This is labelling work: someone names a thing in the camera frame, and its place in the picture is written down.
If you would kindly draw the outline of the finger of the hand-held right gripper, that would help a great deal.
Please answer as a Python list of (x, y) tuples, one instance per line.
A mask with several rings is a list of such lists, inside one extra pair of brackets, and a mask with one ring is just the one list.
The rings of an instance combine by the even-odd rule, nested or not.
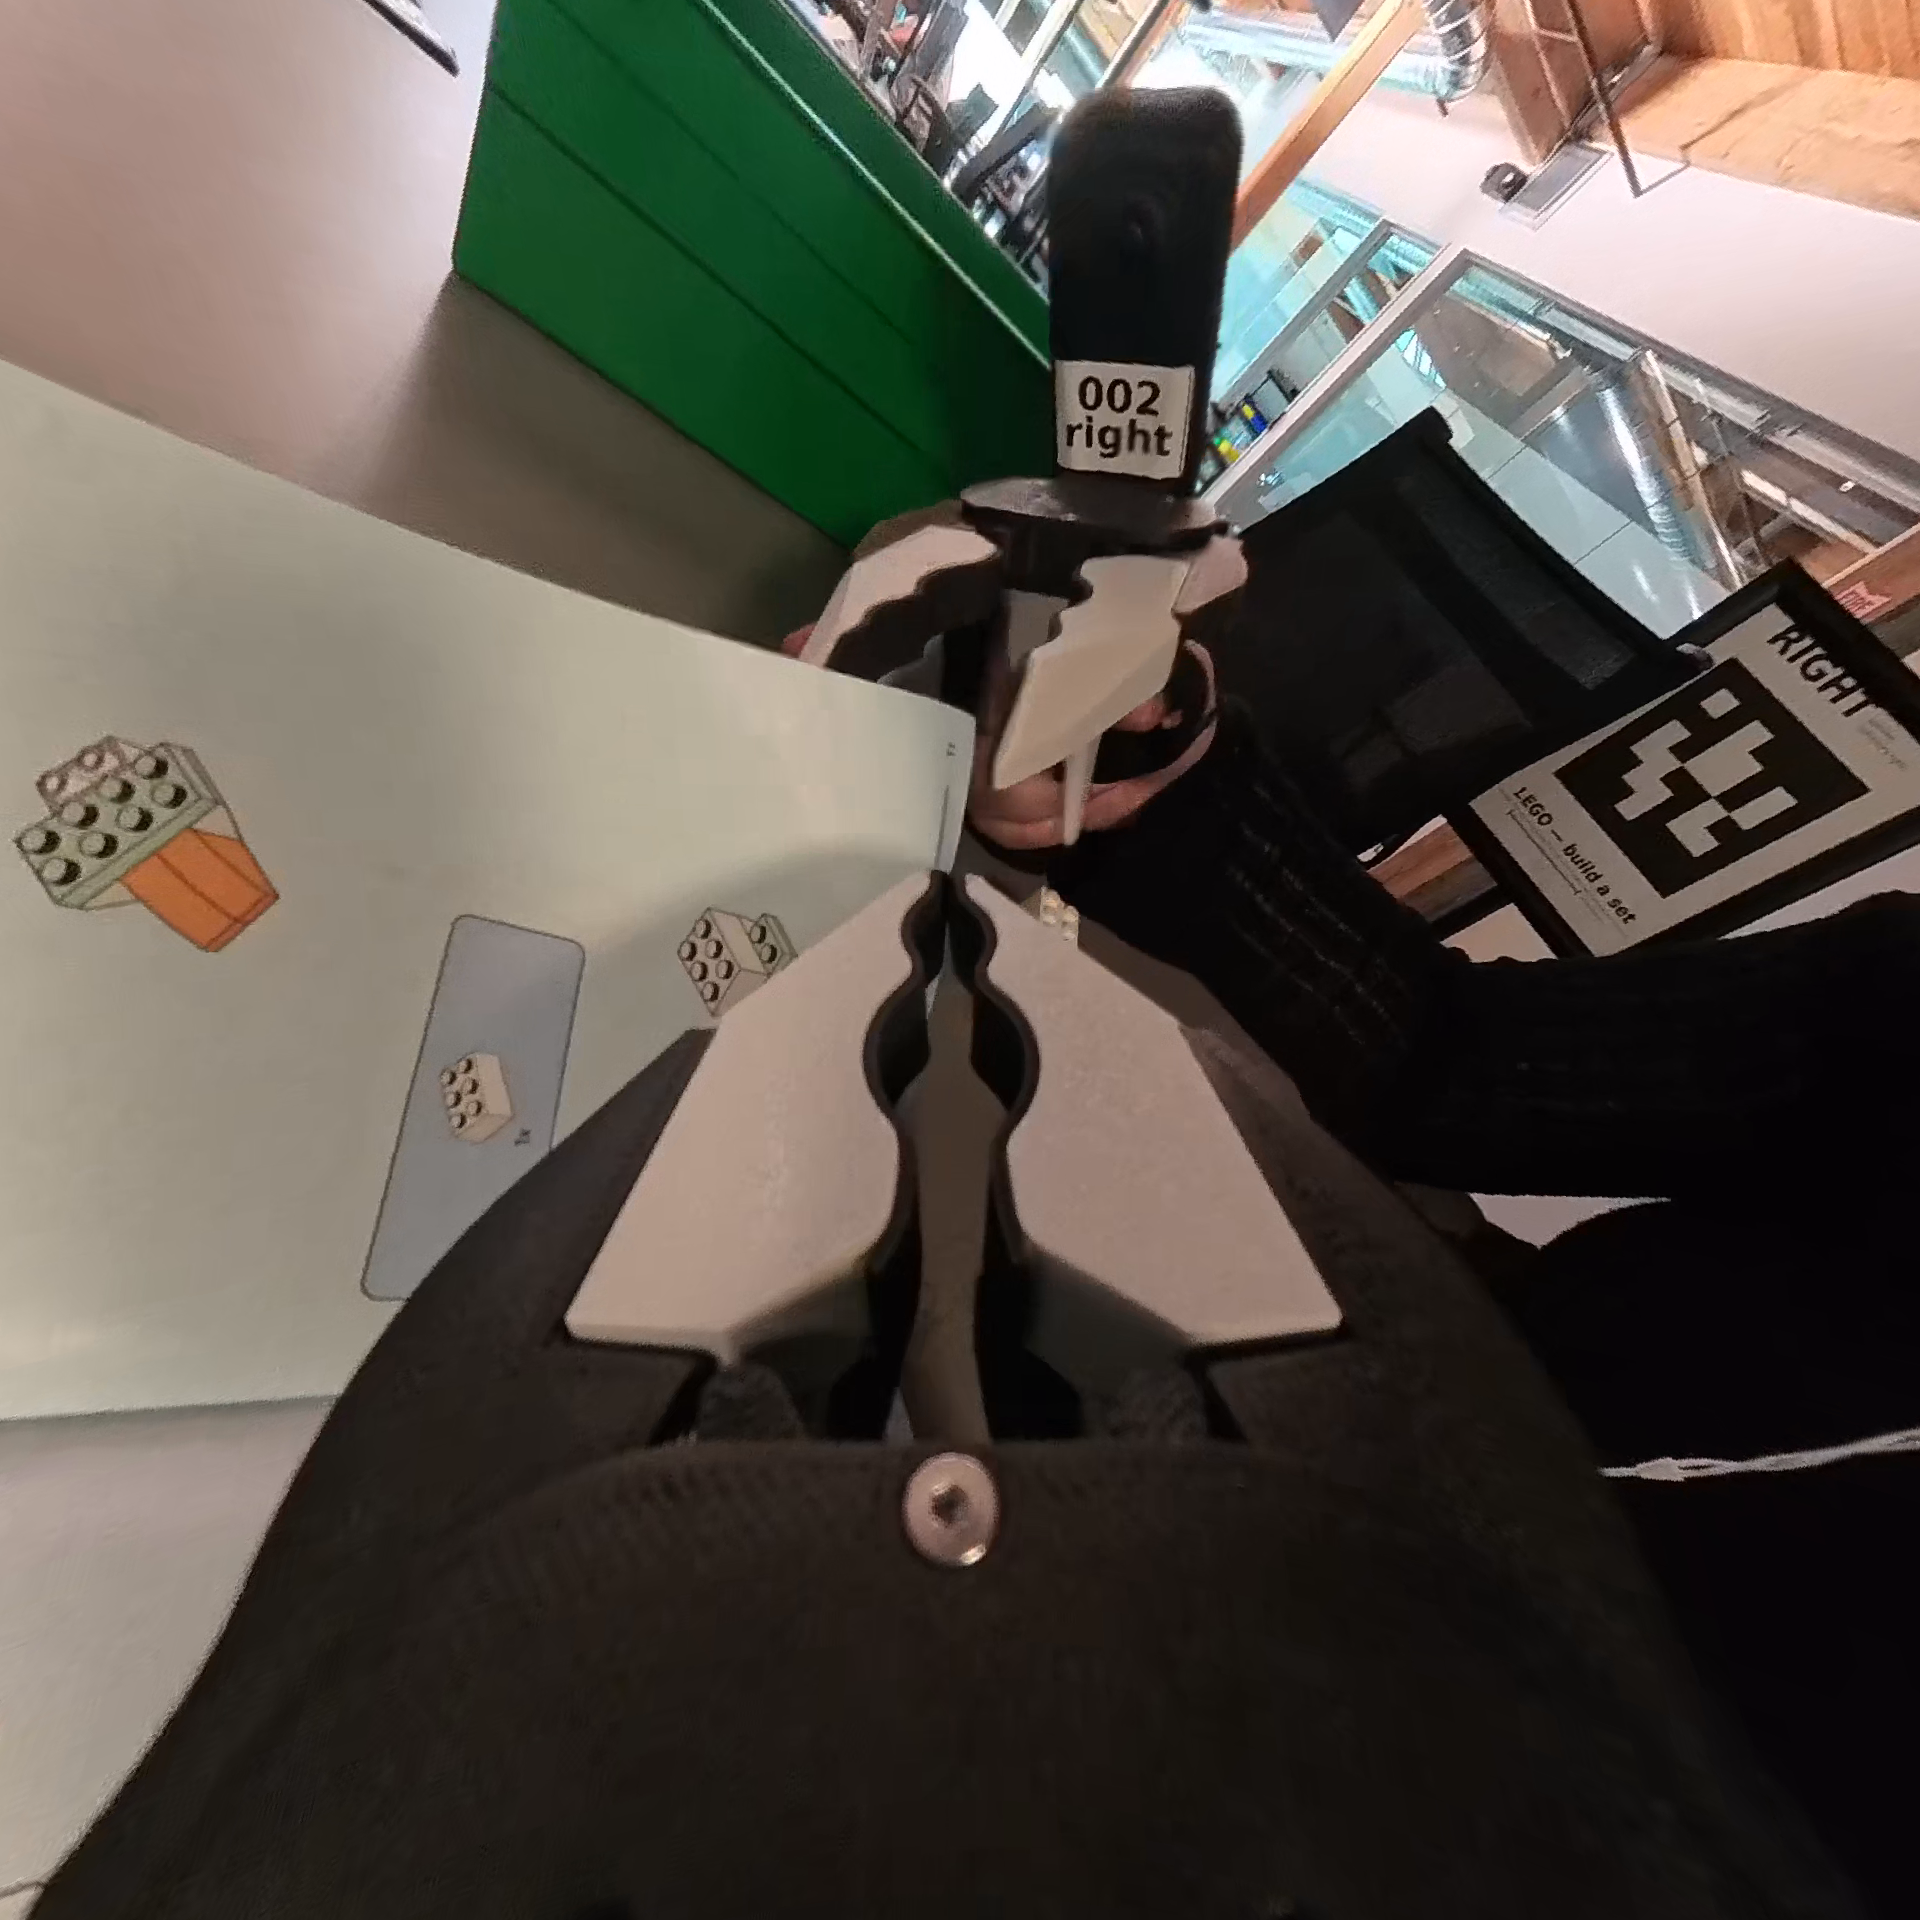
[(1060, 767), (1091, 772), (1100, 738), (1170, 687), (1183, 620), (1243, 588), (1247, 561), (1237, 544), (1206, 544), (1193, 554), (1090, 561), (1077, 580), (1086, 595), (1013, 670), (996, 790)]
[(1008, 558), (991, 537), (923, 524), (851, 561), (791, 657), (874, 687), (986, 687), (1008, 595)]

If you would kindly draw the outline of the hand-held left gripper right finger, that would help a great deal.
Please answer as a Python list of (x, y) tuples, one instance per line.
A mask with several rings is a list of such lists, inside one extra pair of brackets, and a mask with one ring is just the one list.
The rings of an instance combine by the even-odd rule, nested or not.
[(1033, 1358), (1217, 1358), (1343, 1312), (1187, 1028), (980, 877), (973, 1070), (1004, 1107), (983, 1308)]

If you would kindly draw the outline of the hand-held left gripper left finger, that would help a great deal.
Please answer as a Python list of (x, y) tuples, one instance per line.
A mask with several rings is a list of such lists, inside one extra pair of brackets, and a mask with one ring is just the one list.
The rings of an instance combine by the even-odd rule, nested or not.
[(720, 1020), (563, 1325), (717, 1364), (903, 1347), (944, 874), (901, 880)]

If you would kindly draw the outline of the lego instruction booklet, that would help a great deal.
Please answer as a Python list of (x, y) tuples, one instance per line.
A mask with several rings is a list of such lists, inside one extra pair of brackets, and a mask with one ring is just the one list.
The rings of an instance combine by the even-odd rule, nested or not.
[(327, 1397), (708, 1025), (957, 852), (934, 700), (3, 368), (3, 1418)]

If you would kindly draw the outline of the person's right forearm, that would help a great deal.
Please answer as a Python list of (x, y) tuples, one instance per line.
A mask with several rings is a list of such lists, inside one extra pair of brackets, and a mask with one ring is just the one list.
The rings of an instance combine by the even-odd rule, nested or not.
[(1226, 710), (1054, 877), (1188, 974), (1381, 1174), (1691, 1198), (1917, 1172), (1917, 900), (1616, 958), (1476, 964), (1343, 852)]

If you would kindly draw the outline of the person's right hand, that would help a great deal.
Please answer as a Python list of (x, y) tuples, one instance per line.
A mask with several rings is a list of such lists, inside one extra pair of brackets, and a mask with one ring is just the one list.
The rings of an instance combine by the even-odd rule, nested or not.
[[(1047, 770), (1013, 787), (996, 787), (998, 740), (1013, 700), (1016, 691), (1008, 684), (996, 684), (996, 690), (983, 695), (966, 818), (976, 838), (998, 852), (1020, 857), (1047, 854), (1070, 845), (1066, 787), (1057, 770)], [(1086, 787), (1077, 834), (1107, 834), (1130, 825), (1210, 757), (1216, 738), (1217, 722), (1196, 732), (1183, 755), (1148, 775), (1107, 784), (1091, 781)]]

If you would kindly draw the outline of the green plastic bin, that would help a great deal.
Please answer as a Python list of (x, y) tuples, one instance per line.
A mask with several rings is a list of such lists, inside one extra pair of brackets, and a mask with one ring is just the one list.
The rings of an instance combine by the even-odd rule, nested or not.
[(498, 2), (454, 272), (841, 545), (1053, 467), (1044, 295), (787, 2)]

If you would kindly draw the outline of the black framed marker sign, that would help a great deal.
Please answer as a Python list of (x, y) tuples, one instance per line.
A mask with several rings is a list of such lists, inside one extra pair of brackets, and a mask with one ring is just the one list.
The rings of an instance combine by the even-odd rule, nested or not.
[(1696, 674), (1447, 811), (1558, 958), (1744, 932), (1917, 845), (1917, 674), (1797, 564)]

